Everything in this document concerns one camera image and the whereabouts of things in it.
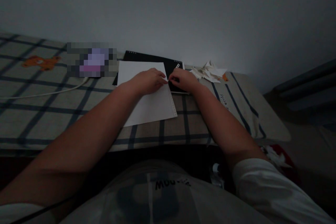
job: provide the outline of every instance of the checkered fabric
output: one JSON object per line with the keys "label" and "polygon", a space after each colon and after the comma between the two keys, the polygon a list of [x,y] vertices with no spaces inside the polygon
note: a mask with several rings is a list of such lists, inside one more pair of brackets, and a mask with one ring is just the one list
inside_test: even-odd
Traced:
{"label": "checkered fabric", "polygon": [[[75,87],[82,78],[69,77],[62,59],[52,71],[22,67],[32,55],[67,57],[66,44],[0,33],[0,96],[16,97],[56,92]],[[228,82],[201,80],[256,139],[289,141],[277,115],[245,75],[227,73]],[[105,98],[113,77],[89,79],[80,88],[61,94],[27,99],[0,100],[0,149],[41,150]],[[178,116],[124,127],[111,151],[164,144],[214,144],[192,96],[173,94]]]}

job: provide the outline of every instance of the white wall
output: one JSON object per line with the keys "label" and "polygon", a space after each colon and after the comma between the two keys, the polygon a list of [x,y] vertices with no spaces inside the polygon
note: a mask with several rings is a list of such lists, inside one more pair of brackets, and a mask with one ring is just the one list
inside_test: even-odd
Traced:
{"label": "white wall", "polygon": [[0,29],[248,74],[261,92],[334,59],[336,0],[0,0]]}

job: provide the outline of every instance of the crumpled paper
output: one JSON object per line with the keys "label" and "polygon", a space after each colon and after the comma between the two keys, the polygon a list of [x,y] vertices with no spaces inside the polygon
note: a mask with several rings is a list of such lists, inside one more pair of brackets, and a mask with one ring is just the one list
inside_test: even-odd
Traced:
{"label": "crumpled paper", "polygon": [[222,79],[227,69],[217,68],[216,65],[208,61],[204,67],[197,70],[195,67],[192,67],[190,72],[192,72],[197,79],[204,78],[210,82],[220,83],[220,79]]}

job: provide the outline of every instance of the cartoon bear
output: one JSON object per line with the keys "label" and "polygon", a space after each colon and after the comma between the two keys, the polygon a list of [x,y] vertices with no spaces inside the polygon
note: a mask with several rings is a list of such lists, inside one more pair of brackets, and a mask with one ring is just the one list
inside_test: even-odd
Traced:
{"label": "cartoon bear", "polygon": [[39,56],[31,56],[22,64],[23,67],[30,67],[30,66],[40,66],[41,71],[51,71],[55,64],[61,59],[59,56],[54,56],[50,59],[44,59]]}

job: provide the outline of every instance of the white cable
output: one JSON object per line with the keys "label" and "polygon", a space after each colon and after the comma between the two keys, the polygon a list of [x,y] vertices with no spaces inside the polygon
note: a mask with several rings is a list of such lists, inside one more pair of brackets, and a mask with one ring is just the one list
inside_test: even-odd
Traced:
{"label": "white cable", "polygon": [[89,79],[89,77],[84,77],[82,83],[79,84],[78,86],[70,88],[70,89],[58,91],[58,92],[44,93],[44,94],[38,94],[38,95],[35,94],[35,95],[32,95],[32,96],[0,97],[0,99],[22,99],[22,98],[31,98],[31,97],[38,97],[38,96],[46,96],[46,95],[51,95],[51,94],[54,95],[54,94],[57,94],[57,93],[68,92],[68,91],[71,91],[71,90],[74,90],[74,89],[77,89],[77,88],[83,86],[88,81],[88,79]]}

